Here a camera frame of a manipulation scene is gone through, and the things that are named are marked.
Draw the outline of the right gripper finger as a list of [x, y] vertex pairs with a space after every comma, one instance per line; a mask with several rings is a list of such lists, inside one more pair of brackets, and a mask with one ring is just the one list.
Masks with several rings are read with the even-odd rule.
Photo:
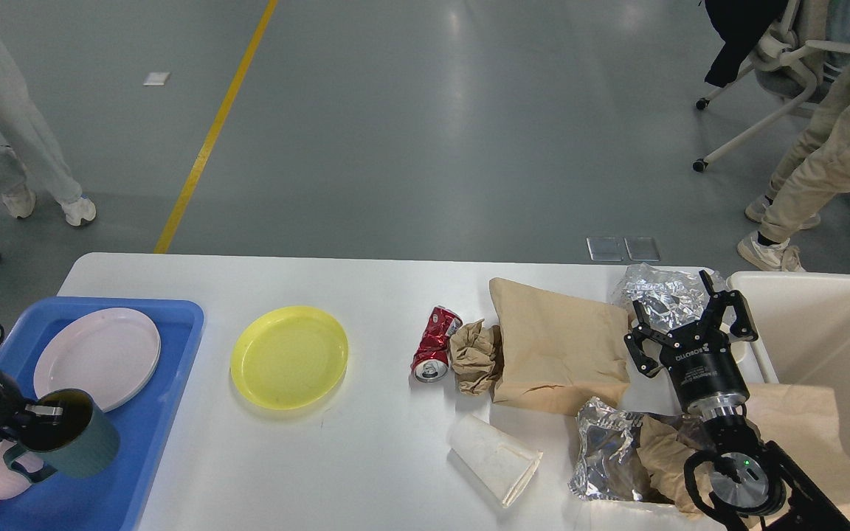
[[729, 341], [755, 341], [759, 332], [753, 324], [747, 300], [738, 290], [715, 291], [712, 276], [704, 269], [699, 270], [699, 278], [708, 293], [704, 313], [698, 320], [698, 339], [707, 339], [715, 332], [721, 332], [726, 309], [734, 310], [734, 322], [729, 325]]
[[657, 376], [661, 369], [661, 363], [647, 356], [642, 344], [645, 340], [651, 340], [658, 345], [670, 347], [671, 337], [667, 333], [661, 333], [659, 330], [651, 327], [647, 313], [640, 300], [634, 300], [633, 310], [635, 311], [637, 326], [634, 326], [631, 332], [624, 336], [624, 344], [635, 364], [635, 369], [640, 374], [646, 377]]

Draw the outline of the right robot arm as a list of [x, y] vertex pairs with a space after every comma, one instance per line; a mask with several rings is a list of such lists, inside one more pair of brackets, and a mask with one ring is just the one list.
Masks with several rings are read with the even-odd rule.
[[850, 530], [850, 520], [779, 446], [764, 441], [746, 419], [750, 393], [731, 345], [755, 341], [745, 296], [717, 291], [705, 270], [699, 278], [708, 302], [694, 322], [657, 330], [642, 302], [635, 300], [637, 323], [624, 337], [635, 369], [670, 376], [682, 413], [701, 420], [712, 449], [696, 451], [684, 464], [684, 483], [698, 510], [728, 530], [742, 530], [747, 518], [764, 530]]

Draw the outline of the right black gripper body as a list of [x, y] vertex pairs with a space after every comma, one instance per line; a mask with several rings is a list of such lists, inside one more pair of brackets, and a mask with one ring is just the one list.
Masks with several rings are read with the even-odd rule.
[[712, 414], [737, 407], [750, 393], [732, 356], [730, 340], [718, 325], [684, 325], [670, 332], [671, 345], [659, 360], [668, 370], [674, 392], [686, 414]]

